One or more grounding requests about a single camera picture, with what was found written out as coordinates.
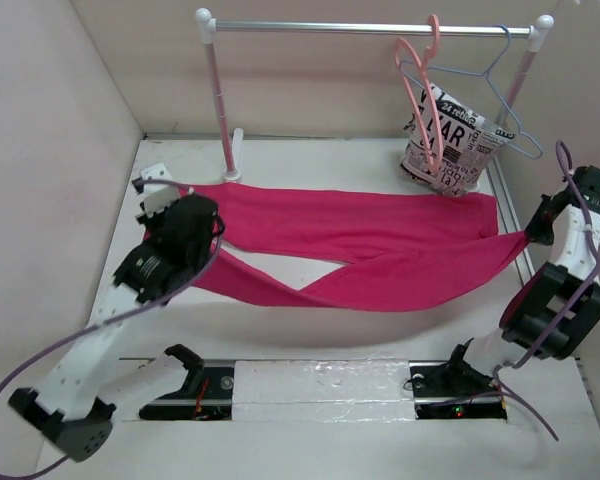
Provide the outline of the pink trousers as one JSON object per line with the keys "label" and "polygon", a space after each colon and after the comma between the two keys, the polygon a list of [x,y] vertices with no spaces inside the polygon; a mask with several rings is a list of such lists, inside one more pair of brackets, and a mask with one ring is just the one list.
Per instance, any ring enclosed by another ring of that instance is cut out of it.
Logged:
{"label": "pink trousers", "polygon": [[232,248],[331,261],[337,269],[293,289],[223,251],[201,289],[264,307],[411,312],[489,283],[526,248],[499,230],[496,200],[336,190],[199,185],[214,200]]}

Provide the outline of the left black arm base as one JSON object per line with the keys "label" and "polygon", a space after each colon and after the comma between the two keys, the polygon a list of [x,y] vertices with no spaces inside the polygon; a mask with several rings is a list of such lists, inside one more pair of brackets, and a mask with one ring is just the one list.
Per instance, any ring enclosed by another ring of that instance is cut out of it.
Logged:
{"label": "left black arm base", "polygon": [[145,421],[228,421],[232,419],[235,361],[212,360],[190,373],[182,387],[139,410]]}

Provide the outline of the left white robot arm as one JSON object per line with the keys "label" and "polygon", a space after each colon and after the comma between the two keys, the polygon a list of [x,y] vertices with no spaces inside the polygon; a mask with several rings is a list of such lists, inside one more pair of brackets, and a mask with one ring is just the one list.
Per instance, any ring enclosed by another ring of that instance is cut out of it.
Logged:
{"label": "left white robot arm", "polygon": [[127,412],[202,387],[205,362],[182,344],[123,378],[108,377],[149,311],[166,306],[206,272],[225,229],[217,203],[195,193],[138,221],[146,236],[114,271],[99,313],[45,378],[8,400],[74,462],[93,456]]}

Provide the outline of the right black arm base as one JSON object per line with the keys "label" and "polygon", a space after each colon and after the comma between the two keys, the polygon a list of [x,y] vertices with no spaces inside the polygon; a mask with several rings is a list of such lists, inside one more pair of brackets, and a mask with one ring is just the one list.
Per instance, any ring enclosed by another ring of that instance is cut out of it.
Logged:
{"label": "right black arm base", "polygon": [[492,379],[449,362],[413,361],[403,387],[411,392],[417,420],[506,420]]}

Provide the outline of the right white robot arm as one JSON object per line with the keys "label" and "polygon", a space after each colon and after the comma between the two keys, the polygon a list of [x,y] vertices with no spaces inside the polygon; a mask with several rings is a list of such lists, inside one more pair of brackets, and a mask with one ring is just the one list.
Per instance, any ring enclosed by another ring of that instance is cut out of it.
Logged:
{"label": "right white robot arm", "polygon": [[528,240],[561,245],[505,309],[491,334],[457,346],[440,377],[453,393],[489,389],[495,370],[531,358],[563,360],[600,320],[600,169],[578,167],[542,201]]}

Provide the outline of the black white printed garment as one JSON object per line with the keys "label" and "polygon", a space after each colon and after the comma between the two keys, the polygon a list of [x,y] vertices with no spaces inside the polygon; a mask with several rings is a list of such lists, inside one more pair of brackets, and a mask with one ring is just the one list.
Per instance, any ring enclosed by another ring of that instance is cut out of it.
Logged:
{"label": "black white printed garment", "polygon": [[401,169],[411,179],[446,196],[462,196],[475,189],[487,164],[516,135],[500,128],[459,100],[430,85],[438,119],[422,91],[418,101],[421,122],[412,119],[409,143]]}

